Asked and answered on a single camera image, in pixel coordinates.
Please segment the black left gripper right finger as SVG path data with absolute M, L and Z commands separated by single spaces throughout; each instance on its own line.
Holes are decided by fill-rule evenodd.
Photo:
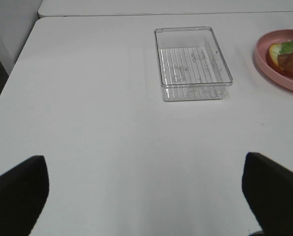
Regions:
M 293 236 L 293 172 L 258 152 L 245 157 L 242 192 L 266 236 Z

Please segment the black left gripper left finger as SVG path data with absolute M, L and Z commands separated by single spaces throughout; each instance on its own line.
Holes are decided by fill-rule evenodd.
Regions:
M 44 156 L 32 156 L 0 175 L 0 236 L 28 236 L 49 195 Z

